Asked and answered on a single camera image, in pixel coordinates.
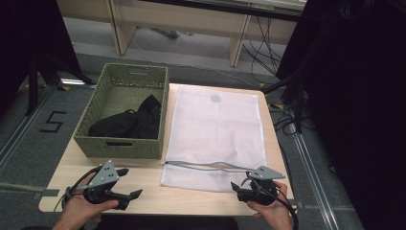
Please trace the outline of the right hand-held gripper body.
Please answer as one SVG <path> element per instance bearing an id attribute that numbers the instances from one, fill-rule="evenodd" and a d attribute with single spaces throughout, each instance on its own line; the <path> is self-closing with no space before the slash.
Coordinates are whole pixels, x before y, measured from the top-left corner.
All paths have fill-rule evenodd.
<path id="1" fill-rule="evenodd" d="M 283 179 L 285 175 L 266 166 L 246 173 L 246 180 L 251 188 L 250 199 L 261 205 L 270 205 L 278 196 L 275 179 Z"/>

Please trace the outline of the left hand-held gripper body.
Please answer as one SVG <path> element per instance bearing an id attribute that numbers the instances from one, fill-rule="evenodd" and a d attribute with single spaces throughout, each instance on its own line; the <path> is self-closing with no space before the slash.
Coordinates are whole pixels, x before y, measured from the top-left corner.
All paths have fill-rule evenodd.
<path id="1" fill-rule="evenodd" d="M 119 178 L 113 162 L 108 160 L 85 186 L 85 199 L 93 204 L 107 201 Z"/>

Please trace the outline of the black cloth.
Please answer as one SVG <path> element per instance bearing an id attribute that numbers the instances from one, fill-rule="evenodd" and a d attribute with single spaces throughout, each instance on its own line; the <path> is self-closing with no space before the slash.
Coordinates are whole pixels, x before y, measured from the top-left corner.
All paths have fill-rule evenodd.
<path id="1" fill-rule="evenodd" d="M 161 107 L 161 103 L 149 95 L 137 110 L 128 109 L 97 121 L 90 126 L 88 135 L 155 140 L 159 135 Z"/>

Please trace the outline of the white mesh laundry bag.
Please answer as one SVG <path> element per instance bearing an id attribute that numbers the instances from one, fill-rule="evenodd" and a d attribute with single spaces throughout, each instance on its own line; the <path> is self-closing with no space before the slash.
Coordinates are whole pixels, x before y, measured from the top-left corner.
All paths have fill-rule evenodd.
<path id="1" fill-rule="evenodd" d="M 162 185 L 228 193 L 265 164 L 257 95 L 178 87 Z"/>

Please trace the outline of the green woven basket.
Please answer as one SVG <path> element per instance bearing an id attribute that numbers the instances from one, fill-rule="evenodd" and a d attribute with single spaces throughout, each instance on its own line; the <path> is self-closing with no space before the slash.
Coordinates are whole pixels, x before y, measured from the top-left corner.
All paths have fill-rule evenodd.
<path id="1" fill-rule="evenodd" d="M 161 104 L 158 136 L 155 139 L 92 137 L 96 122 L 128 109 L 138 109 L 152 95 Z M 74 140 L 91 158 L 159 159 L 162 157 L 169 98 L 166 67 L 107 63 L 96 89 L 75 129 Z"/>

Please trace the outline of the person's right hand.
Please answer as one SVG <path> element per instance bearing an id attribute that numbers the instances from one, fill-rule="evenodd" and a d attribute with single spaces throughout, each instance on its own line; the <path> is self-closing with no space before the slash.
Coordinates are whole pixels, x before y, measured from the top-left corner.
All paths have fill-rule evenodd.
<path id="1" fill-rule="evenodd" d="M 275 181 L 275 185 L 280 190 L 278 200 L 267 206 L 258 204 L 255 201 L 248 201 L 247 206 L 256 211 L 255 218 L 263 218 L 272 230 L 293 230 L 290 212 L 286 207 L 287 186 L 278 181 Z"/>

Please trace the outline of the person's left hand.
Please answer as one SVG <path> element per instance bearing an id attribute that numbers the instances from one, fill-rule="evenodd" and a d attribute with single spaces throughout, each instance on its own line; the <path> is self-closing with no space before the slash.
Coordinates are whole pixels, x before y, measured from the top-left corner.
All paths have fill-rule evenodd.
<path id="1" fill-rule="evenodd" d="M 116 208 L 117 200 L 108 200 L 100 204 L 88 202 L 83 195 L 76 191 L 63 209 L 52 230 L 79 230 L 86 223 L 102 221 L 102 212 Z"/>

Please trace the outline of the person's dark clothing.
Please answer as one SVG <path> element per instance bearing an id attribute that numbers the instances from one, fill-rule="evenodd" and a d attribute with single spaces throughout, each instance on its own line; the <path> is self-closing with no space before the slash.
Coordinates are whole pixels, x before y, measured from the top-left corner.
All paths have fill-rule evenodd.
<path id="1" fill-rule="evenodd" d="M 229 217 L 106 215 L 94 230 L 238 230 Z"/>

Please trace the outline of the black metal stand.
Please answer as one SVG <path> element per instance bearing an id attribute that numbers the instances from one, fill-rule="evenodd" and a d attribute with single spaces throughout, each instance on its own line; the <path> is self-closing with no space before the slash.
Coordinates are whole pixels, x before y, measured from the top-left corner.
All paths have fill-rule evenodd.
<path id="1" fill-rule="evenodd" d="M 303 86 L 304 75 L 305 73 L 303 70 L 296 70 L 287 78 L 261 89 L 261 92 L 264 95 L 267 95 L 283 86 L 285 87 L 281 99 L 284 104 L 288 104 L 293 107 L 293 124 L 296 128 L 296 132 L 299 134 L 302 133 L 301 121 L 303 118 L 302 111 L 305 95 Z"/>
<path id="2" fill-rule="evenodd" d="M 57 71 L 61 70 L 71 74 L 78 80 L 83 81 L 85 84 L 94 85 L 95 83 L 86 77 L 80 70 L 80 67 L 74 66 L 71 63 L 63 61 L 62 59 L 48 55 L 46 53 L 34 53 L 29 60 L 29 102 L 26 115 L 31 115 L 38 107 L 38 76 L 45 80 L 47 85 L 56 86 L 61 83 L 61 78 L 58 76 Z"/>

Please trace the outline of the black curtain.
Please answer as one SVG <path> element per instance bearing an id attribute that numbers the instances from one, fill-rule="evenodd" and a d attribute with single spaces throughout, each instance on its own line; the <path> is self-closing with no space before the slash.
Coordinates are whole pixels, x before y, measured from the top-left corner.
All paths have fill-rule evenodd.
<path id="1" fill-rule="evenodd" d="M 298 77 L 365 230 L 406 230 L 406 0 L 307 0 L 278 76 Z"/>
<path id="2" fill-rule="evenodd" d="M 56 0 L 0 0 L 0 116 L 28 76 L 32 59 L 49 82 L 58 81 L 56 69 L 87 80 Z"/>

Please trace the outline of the grey power strip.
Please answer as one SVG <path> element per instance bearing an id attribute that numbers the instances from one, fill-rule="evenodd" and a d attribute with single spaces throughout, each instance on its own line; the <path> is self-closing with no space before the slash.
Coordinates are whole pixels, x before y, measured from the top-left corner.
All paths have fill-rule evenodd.
<path id="1" fill-rule="evenodd" d="M 179 37 L 179 33 L 176 31 L 154 29 L 154 32 L 159 33 L 160 35 L 164 35 L 170 39 L 177 39 Z"/>

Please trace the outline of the light wooden desk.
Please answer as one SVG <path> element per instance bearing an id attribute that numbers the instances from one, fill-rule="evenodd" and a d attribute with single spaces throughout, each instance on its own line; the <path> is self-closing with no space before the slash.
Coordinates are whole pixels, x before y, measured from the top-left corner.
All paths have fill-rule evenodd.
<path id="1" fill-rule="evenodd" d="M 111 25 L 116 53 L 124 55 L 137 28 L 228 39 L 237 66 L 246 39 L 287 44 L 306 0 L 56 0 L 65 17 Z"/>

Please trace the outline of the metal floor rail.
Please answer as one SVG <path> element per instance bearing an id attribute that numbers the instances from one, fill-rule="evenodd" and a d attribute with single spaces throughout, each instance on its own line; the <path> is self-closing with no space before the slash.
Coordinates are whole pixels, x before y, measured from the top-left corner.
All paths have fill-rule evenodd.
<path id="1" fill-rule="evenodd" d="M 38 104 L 35 109 L 33 109 L 28 115 L 25 115 L 23 117 L 23 120 L 19 123 L 15 132 L 8 139 L 6 144 L 0 149 L 0 173 L 6 168 L 16 149 L 29 133 L 44 104 L 49 101 L 49 99 L 55 92 L 55 86 L 49 87 L 44 90 L 44 92 L 39 96 Z"/>
<path id="2" fill-rule="evenodd" d="M 308 177 L 321 216 L 326 225 L 326 229 L 340 230 L 336 215 L 330 205 L 325 190 L 316 172 L 303 135 L 296 129 L 295 125 L 290 125 L 289 129 L 293 134 L 295 145 L 303 162 L 305 173 Z"/>

